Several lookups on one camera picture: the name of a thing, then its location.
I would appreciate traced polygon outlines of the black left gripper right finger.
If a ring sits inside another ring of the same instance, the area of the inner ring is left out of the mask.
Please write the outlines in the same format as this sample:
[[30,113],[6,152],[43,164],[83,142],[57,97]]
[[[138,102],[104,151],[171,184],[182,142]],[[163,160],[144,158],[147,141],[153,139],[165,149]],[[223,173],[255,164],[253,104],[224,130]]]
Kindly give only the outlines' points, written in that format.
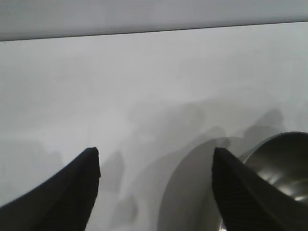
[[225,148],[215,148],[212,190],[229,231],[306,231],[308,207],[270,185]]

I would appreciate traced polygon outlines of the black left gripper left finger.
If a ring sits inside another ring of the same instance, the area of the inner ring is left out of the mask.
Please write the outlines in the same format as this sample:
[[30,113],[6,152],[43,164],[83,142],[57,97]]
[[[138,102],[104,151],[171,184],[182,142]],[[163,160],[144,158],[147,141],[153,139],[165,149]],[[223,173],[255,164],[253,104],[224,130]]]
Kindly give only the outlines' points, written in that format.
[[87,148],[44,183],[0,208],[2,231],[83,231],[101,177],[98,149]]

